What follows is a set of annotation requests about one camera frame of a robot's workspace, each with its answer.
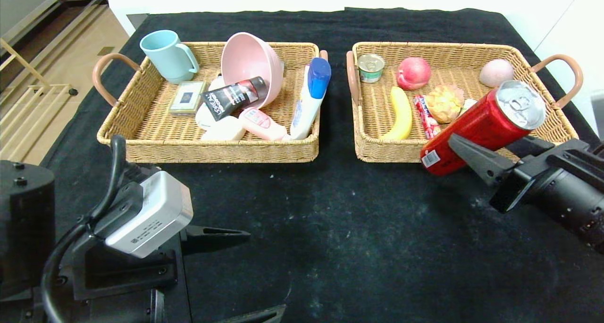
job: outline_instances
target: yellow banana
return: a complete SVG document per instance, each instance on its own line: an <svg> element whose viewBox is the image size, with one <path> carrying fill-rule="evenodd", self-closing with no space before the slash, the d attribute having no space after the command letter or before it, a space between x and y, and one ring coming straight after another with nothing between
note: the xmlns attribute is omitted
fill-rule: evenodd
<svg viewBox="0 0 604 323"><path fill-rule="evenodd" d="M400 87L392 87L390 90L390 100L394 107L394 126L383 136L381 140L404 140L411 133L411 106L405 91Z"/></svg>

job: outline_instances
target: red peach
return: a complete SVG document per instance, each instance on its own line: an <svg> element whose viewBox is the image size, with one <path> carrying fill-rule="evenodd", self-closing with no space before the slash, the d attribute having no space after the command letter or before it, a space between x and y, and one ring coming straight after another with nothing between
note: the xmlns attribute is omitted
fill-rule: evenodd
<svg viewBox="0 0 604 323"><path fill-rule="evenodd" d="M423 58L409 57L399 65L396 80L402 89L412 91L427 84L431 73L430 65Z"/></svg>

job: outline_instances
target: light blue mug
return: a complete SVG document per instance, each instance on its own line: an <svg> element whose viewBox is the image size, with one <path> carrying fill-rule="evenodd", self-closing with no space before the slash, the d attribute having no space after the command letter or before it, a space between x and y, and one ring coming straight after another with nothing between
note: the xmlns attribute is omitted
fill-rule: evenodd
<svg viewBox="0 0 604 323"><path fill-rule="evenodd" d="M141 39L140 46L159 74L171 84L186 82L199 71L197 59L187 45L181 44L175 31L162 29L149 33Z"/></svg>

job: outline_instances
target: blue cap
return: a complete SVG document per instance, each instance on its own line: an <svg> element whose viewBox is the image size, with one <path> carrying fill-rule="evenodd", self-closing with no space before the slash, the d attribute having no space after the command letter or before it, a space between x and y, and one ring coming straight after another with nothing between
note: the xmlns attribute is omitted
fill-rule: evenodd
<svg viewBox="0 0 604 323"><path fill-rule="evenodd" d="M332 68L323 58L313 58L308 69L308 90L315 99L323 99L329 79L332 77Z"/></svg>

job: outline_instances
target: table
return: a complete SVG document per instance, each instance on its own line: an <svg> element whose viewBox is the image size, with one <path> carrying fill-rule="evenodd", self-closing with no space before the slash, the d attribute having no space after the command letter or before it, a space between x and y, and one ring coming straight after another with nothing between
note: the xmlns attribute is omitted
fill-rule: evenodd
<svg viewBox="0 0 604 323"><path fill-rule="evenodd" d="M501 215L471 171L433 177L419 164L356 159L345 52L357 41L509 44L536 56L501 14L405 9L185 13L149 16L123 47L136 62L143 35L183 41L311 41L334 75L321 109L319 157L308 164L163 164L191 190L192 224L241 229L249 243L185 257L196 322L287 304L283 322L601 322L604 257L533 207ZM103 74L119 95L133 72ZM563 92L545 70L555 98ZM94 89L43 161L56 174L58 234L103 195L110 153L96 141L109 106ZM597 138L576 109L582 136Z"/></svg>

